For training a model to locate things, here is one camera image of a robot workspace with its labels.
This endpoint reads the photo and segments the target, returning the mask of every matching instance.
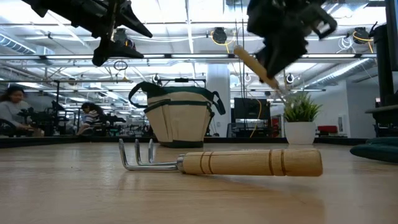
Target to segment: person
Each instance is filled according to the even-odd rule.
[[[23,101],[24,89],[19,86],[10,86],[0,96],[0,119],[12,123],[17,129],[33,130],[34,128],[23,124],[24,118],[17,114],[23,109],[28,109],[29,104]]]
[[[81,109],[86,114],[86,116],[83,125],[77,132],[77,135],[83,134],[86,129],[92,126],[100,125],[102,123],[100,117],[104,115],[104,111],[102,110],[102,108],[95,103],[83,103]]]

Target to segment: tool bag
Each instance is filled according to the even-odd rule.
[[[147,93],[147,105],[132,102],[138,90]],[[137,108],[145,108],[158,142],[166,147],[203,147],[203,139],[214,115],[225,114],[219,94],[201,87],[160,87],[149,82],[138,83],[130,92],[129,100]]]

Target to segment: ceiling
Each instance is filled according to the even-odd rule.
[[[153,33],[153,38],[148,39],[134,31],[129,30],[127,34],[134,41],[137,50],[142,54],[227,54],[233,51],[235,44],[242,45],[245,49],[254,53],[263,48],[262,39],[246,32],[246,6],[248,1],[243,1],[236,10],[231,5],[226,4],[225,0],[132,0],[132,9],[135,15]],[[308,40],[309,54],[352,54],[363,53],[371,54],[373,43],[358,45],[353,43],[352,37],[344,40],[343,37],[352,34],[355,27],[365,27],[367,31],[371,26],[378,22],[383,24],[386,21],[384,7],[366,7],[369,1],[351,0],[345,1],[348,4],[325,4],[327,10],[339,24],[338,30],[329,38],[319,41],[314,34]],[[224,27],[231,44],[216,45],[210,34],[215,27]],[[91,60],[79,59],[80,55],[92,55],[97,48],[99,39],[94,39],[91,34],[79,27],[77,29],[70,25],[70,21],[54,14],[48,13],[44,18],[39,17],[30,6],[20,0],[2,0],[0,2],[0,40],[1,35],[15,40],[29,49],[38,49],[37,52],[46,52],[54,55],[70,55],[64,60],[51,60],[46,64],[37,60],[21,60],[12,58],[9,60],[0,59],[0,78],[3,80],[67,80],[74,78],[77,80],[121,80],[126,77],[132,83],[101,83],[97,88],[103,90],[119,90],[116,94],[120,97],[116,103],[122,103],[120,99],[127,99],[129,90],[136,82],[143,80],[151,81],[155,75],[160,78],[206,78],[207,65],[209,63],[225,63],[231,72],[231,88],[239,89],[240,81],[234,77],[239,77],[239,62],[236,59],[218,58],[149,58],[144,60],[126,60],[128,64],[125,71],[117,71],[114,63],[118,60],[110,60],[108,63],[97,68],[91,64]],[[0,46],[0,55],[19,55],[21,54],[8,47]],[[339,55],[333,56],[333,60],[322,60],[319,58],[305,58],[297,63],[291,64],[286,68],[286,73],[293,74],[296,79],[294,87],[305,86],[306,82],[319,80],[317,77],[327,76],[327,72],[336,66],[350,65],[358,59],[342,60]],[[369,65],[363,71],[374,67]],[[255,90],[266,88],[258,81],[258,77],[249,69],[245,68],[246,88]],[[283,74],[278,77],[283,81]],[[333,82],[324,83],[317,88],[326,88]],[[44,90],[54,90],[54,85],[49,83],[37,83]],[[63,90],[89,90],[87,83],[70,85],[61,83]],[[105,102],[107,97],[97,96],[95,92],[81,92],[63,94],[67,97],[89,98]],[[232,91],[231,98],[239,97],[241,92]],[[249,92],[249,96],[264,97],[264,91]],[[145,101],[145,96],[141,94],[139,101]],[[64,98],[66,102],[76,102]]]

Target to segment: computer monitor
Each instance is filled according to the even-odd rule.
[[[235,98],[235,119],[269,119],[270,103],[266,99]]]

